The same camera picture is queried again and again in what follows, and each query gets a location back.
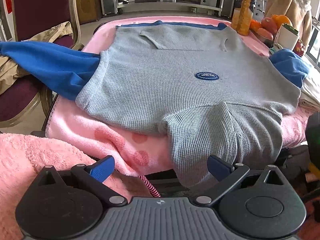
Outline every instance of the striped pink cable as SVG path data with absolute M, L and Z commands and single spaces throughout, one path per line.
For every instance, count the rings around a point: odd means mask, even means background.
M 150 194 L 153 197 L 161 197 L 156 188 L 149 182 L 149 180 L 145 176 L 139 176 L 139 178 L 143 180 L 144 184 L 147 186 Z

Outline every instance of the orange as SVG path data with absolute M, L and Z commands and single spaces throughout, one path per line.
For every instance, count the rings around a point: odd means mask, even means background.
M 282 24 L 289 24 L 290 26 L 292 26 L 292 22 L 291 20 L 285 16 L 285 15 L 273 15 L 272 18 L 275 20 L 276 24 L 277 24 L 277 27 L 278 29 L 280 29 L 281 25 Z
M 250 22 L 250 29 L 254 30 L 255 32 L 258 31 L 258 29 L 262 28 L 262 25 L 260 22 L 256 21 L 256 20 L 251 20 Z

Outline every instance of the maroon chair cushion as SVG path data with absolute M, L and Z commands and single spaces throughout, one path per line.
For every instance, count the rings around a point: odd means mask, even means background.
M 19 114 L 35 97 L 42 83 L 32 75 L 18 78 L 0 95 L 0 122 Z
M 13 0 L 18 41 L 70 21 L 68 0 Z
M 70 48 L 73 45 L 73 39 L 71 35 L 64 35 L 56 39 L 53 43 Z

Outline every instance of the sweater pocket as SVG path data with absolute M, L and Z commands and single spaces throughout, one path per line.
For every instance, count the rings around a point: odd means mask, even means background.
M 192 32 L 179 33 L 170 28 L 149 29 L 140 31 L 140 36 L 147 38 L 157 49 L 164 50 L 189 50 L 189 51 L 208 51 L 199 37 Z

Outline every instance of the pink blanket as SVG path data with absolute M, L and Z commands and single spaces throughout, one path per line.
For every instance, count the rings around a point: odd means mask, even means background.
M 15 220 L 15 208 L 37 173 L 45 165 L 69 170 L 78 163 L 95 161 L 76 147 L 56 139 L 32 135 L 0 134 L 0 240 L 20 240 L 22 233 Z M 115 171 L 104 182 L 128 200 L 149 196 L 144 182 Z
M 163 22 L 188 22 L 217 25 L 224 22 L 200 17 L 141 17 L 109 22 L 98 29 L 83 51 L 99 53 L 113 42 L 117 25 Z M 253 51 L 268 56 L 268 48 L 250 33 L 241 37 Z M 292 147 L 304 140 L 304 130 L 311 112 L 298 107 L 282 122 L 284 147 Z M 131 176 L 140 176 L 172 169 L 167 137 L 152 137 L 108 126 L 87 115 L 73 101 L 59 97 L 51 112 L 46 136 L 66 141 L 86 154 L 98 158 L 112 155 L 116 168 Z

